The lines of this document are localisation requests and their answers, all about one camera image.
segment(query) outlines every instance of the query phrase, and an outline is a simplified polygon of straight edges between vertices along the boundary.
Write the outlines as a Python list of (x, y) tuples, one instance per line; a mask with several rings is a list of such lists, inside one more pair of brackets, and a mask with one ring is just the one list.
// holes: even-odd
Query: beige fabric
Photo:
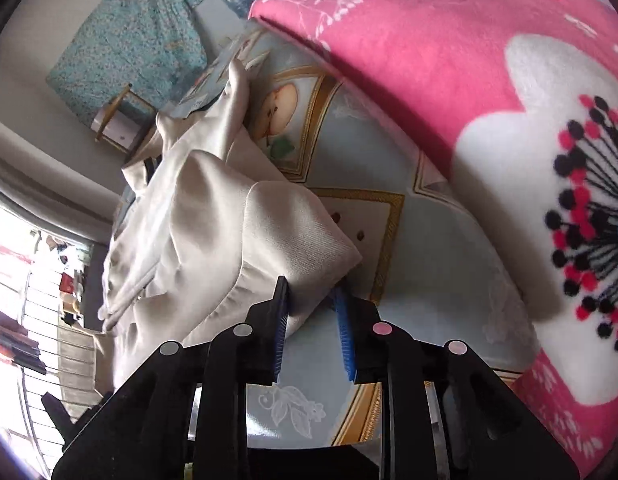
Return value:
[(111, 242), (99, 312), (116, 386), (164, 341), (199, 344), (243, 321), (279, 275), (291, 286), (292, 333), (361, 259), (319, 199), (251, 142), (247, 99), (232, 62), (225, 92), (197, 121), (158, 117), (163, 142), (149, 145), (163, 161), (150, 184), (124, 170), (140, 196)]

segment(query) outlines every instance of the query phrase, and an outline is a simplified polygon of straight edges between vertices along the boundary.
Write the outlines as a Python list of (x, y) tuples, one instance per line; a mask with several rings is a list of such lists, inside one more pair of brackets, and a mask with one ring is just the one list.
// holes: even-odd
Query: floral blanket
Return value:
[(518, 395), (586, 476), (618, 436), (618, 15), (608, 0), (257, 0), (449, 178), (543, 351)]

